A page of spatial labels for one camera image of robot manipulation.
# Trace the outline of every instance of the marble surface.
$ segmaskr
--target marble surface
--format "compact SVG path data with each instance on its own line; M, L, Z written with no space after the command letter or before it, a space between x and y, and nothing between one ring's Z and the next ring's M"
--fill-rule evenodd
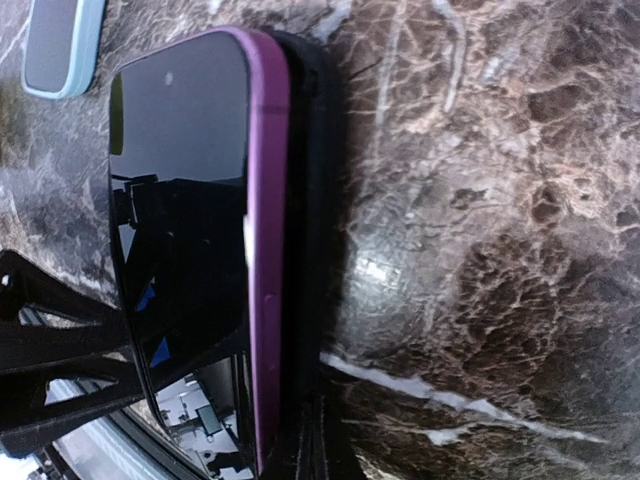
M107 87L207 27L300 33L349 88L326 373L372 479L640 477L640 4L111 0L85 96L27 97L0 3L0 231L115 303Z

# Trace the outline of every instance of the smartphone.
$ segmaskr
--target smartphone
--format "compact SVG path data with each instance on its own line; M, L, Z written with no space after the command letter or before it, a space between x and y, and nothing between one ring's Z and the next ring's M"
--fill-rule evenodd
M107 0L32 0L22 86L48 99L74 97L91 84Z
M195 370L257 473L280 418L289 107L282 49L233 27L125 65L110 101L116 278L134 328L158 331L140 339L143 384Z

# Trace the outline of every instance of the light blue phone case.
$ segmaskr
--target light blue phone case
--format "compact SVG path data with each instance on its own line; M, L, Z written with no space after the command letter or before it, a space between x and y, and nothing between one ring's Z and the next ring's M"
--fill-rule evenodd
M41 5L42 2L52 0L31 2L22 86L27 93L52 100L81 95L89 88L95 71L107 0L55 0ZM44 11L51 9L51 5L59 7L55 15ZM63 18L64 15L74 17L72 33L60 32L71 26L70 19ZM68 42L68 47L51 43L56 41ZM45 87L53 77L57 80L51 82L51 88Z

